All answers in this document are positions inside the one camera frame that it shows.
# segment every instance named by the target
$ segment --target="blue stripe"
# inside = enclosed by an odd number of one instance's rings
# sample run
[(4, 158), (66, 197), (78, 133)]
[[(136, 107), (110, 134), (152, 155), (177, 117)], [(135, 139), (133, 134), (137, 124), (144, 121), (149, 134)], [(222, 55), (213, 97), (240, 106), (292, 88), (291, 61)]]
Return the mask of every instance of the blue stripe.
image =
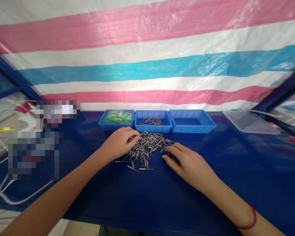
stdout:
[(294, 71), (295, 45), (268, 51), (213, 53), (100, 66), (55, 66), (24, 69), (19, 72), (32, 85), (38, 85), (78, 81), (110, 82), (221, 75), (248, 77), (266, 70)]

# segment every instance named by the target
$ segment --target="striped tarp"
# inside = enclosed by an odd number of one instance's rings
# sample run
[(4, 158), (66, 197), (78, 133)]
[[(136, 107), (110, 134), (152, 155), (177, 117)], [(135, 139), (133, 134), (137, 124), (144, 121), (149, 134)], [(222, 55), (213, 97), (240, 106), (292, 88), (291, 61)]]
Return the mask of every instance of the striped tarp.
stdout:
[(0, 1), (0, 55), (83, 110), (251, 108), (295, 71), (295, 0)]

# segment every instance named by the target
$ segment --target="red string bracelet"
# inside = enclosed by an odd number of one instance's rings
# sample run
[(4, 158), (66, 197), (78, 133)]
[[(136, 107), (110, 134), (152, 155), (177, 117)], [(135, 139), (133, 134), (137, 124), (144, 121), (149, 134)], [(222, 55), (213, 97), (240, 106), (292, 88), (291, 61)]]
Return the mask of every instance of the red string bracelet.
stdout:
[(252, 205), (250, 205), (249, 203), (247, 203), (253, 210), (253, 216), (254, 216), (254, 220), (253, 220), (253, 223), (249, 226), (244, 226), (244, 227), (240, 227), (240, 226), (237, 226), (235, 225), (238, 229), (251, 229), (252, 227), (254, 227), (257, 223), (257, 213), (256, 213), (256, 210), (253, 208)]

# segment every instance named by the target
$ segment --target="right hand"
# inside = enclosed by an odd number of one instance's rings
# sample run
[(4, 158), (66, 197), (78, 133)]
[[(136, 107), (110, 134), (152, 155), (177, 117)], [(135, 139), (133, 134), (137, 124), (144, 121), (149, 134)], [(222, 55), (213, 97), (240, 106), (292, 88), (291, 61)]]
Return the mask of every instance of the right hand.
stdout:
[(219, 178), (216, 176), (212, 168), (198, 153), (181, 145), (174, 143), (164, 149), (177, 157), (180, 165), (175, 163), (169, 156), (163, 155), (163, 159), (180, 177), (188, 184), (206, 194)]

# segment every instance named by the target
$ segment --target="yellow tape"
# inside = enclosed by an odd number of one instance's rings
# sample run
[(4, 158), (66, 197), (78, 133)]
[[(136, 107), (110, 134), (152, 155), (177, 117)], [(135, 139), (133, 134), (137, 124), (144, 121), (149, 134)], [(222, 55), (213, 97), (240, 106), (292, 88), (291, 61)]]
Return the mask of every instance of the yellow tape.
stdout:
[(0, 128), (0, 132), (2, 132), (2, 131), (8, 131), (8, 130), (14, 130), (14, 128), (13, 127)]

